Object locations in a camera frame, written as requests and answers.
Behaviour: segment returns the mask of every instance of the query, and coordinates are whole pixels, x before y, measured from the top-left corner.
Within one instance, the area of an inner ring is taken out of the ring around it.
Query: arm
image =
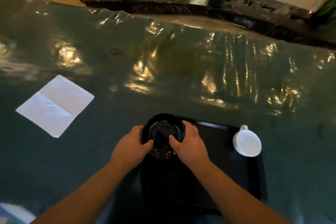
[[[37,218],[32,224],[95,223],[109,197],[124,178],[152,149],[153,141],[141,145],[140,131],[135,126],[115,147],[110,162],[79,189]]]
[[[183,142],[180,143],[170,136],[170,146],[207,190],[229,223],[290,223],[216,167],[208,157],[208,152],[197,128],[189,122],[183,121],[183,123],[185,125]]]

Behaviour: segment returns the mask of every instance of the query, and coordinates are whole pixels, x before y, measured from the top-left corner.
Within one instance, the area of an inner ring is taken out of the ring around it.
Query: hand
[[[193,171],[194,168],[208,163],[210,160],[205,144],[198,134],[198,129],[185,120],[183,124],[185,125],[185,137],[183,142],[180,143],[170,135],[169,144],[180,160]]]
[[[143,126],[135,126],[131,132],[124,136],[115,147],[110,163],[121,168],[125,173],[131,171],[144,159],[145,155],[153,148],[153,140],[141,144],[140,132]]]

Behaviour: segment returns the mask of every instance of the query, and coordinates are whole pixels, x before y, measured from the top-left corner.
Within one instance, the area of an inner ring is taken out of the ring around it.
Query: person's right arm
[[[208,157],[207,149],[197,128],[187,121],[183,123],[185,125],[183,142],[180,143],[170,136],[170,146],[207,190],[229,223],[291,223],[245,191],[216,167]]]

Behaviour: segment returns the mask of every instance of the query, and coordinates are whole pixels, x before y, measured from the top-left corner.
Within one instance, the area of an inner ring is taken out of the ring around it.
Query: cup handle
[[[246,125],[242,125],[241,127],[240,127],[240,129],[239,129],[239,131],[242,131],[242,130],[244,130],[244,129],[249,129]]]

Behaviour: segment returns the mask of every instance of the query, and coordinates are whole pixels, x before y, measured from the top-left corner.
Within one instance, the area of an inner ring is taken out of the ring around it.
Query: person's left arm
[[[135,126],[115,147],[110,162],[31,224],[93,224],[109,197],[124,178],[152,149],[153,141],[142,145],[140,132]]]

